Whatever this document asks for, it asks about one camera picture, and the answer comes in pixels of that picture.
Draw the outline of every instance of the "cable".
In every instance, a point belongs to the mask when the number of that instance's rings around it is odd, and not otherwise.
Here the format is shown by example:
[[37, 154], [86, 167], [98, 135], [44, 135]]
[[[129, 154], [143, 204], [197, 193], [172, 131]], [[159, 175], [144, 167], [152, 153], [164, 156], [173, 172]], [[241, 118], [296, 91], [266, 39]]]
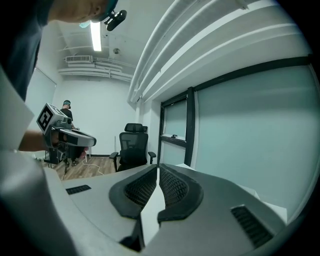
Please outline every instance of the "cable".
[[[64, 160], [67, 160], [67, 161], [68, 161], [68, 154], [69, 154], [69, 152], [68, 152], [68, 150], [69, 150], [68, 145], [66, 145], [65, 149], [66, 149], [66, 150], [65, 150], [66, 153], [65, 153], [64, 158], [63, 158], [62, 161], [64, 161]], [[64, 163], [64, 175], [63, 175], [63, 178], [62, 178], [63, 181], [65, 180], [65, 176], [66, 176], [67, 172], [68, 172], [67, 164]]]
[[84, 160], [85, 160], [85, 159], [82, 160], [82, 164], [83, 164], [84, 166], [96, 166], [96, 167], [99, 168], [99, 169], [98, 169], [98, 173], [104, 175], [102, 172], [100, 172], [100, 166], [95, 165], [95, 164], [87, 164], [87, 163], [84, 163]]
[[116, 136], [114, 136], [114, 152], [117, 152]]

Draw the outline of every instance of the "vent grille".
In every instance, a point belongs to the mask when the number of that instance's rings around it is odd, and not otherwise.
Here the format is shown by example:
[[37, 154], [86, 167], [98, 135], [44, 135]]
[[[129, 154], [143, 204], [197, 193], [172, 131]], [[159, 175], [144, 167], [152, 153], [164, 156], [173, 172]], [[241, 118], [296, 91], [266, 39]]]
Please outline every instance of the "vent grille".
[[86, 190], [90, 190], [90, 189], [91, 189], [91, 187], [89, 187], [88, 185], [82, 185], [82, 186], [75, 186], [75, 187], [67, 188], [66, 192], [69, 195], [72, 195], [72, 194], [76, 194], [76, 193], [79, 193], [79, 192], [82, 192], [82, 191], [86, 191]]
[[231, 213], [241, 225], [255, 248], [262, 246], [273, 238], [269, 231], [244, 205], [232, 208]]
[[92, 63], [93, 57], [87, 56], [69, 56], [65, 58], [66, 63]]

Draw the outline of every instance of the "mesh chair back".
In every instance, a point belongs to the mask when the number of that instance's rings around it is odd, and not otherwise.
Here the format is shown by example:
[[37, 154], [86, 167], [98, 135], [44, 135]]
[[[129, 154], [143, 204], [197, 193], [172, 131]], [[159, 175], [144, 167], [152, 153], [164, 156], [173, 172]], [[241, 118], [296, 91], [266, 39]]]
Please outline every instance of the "mesh chair back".
[[146, 151], [148, 134], [143, 132], [120, 133], [122, 165], [145, 165], [147, 163]]

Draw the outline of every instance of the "black office chair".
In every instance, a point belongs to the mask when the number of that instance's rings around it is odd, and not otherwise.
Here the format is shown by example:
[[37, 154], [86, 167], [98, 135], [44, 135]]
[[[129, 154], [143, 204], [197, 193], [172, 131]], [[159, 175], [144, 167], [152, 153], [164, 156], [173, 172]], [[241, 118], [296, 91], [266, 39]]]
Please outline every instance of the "black office chair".
[[[144, 132], [144, 128], [140, 123], [128, 123], [125, 132], [120, 133], [120, 166], [117, 168], [118, 152], [113, 152], [110, 159], [113, 159], [113, 164], [116, 172], [132, 169], [138, 166], [145, 165], [147, 161], [146, 151], [148, 144], [148, 134]], [[154, 152], [148, 152], [150, 156], [150, 164], [156, 157]]]

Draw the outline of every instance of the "ceiling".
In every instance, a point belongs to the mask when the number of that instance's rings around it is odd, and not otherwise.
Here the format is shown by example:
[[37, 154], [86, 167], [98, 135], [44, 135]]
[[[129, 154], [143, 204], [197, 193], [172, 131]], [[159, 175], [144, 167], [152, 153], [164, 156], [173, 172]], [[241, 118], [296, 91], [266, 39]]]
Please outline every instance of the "ceiling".
[[92, 55], [123, 62], [123, 72], [133, 75], [140, 56], [161, 17], [174, 0], [119, 0], [115, 11], [127, 11], [126, 20], [114, 31], [107, 31], [102, 23], [102, 51], [93, 50], [90, 26], [80, 28], [79, 24], [58, 22], [66, 45], [65, 57], [71, 55]]

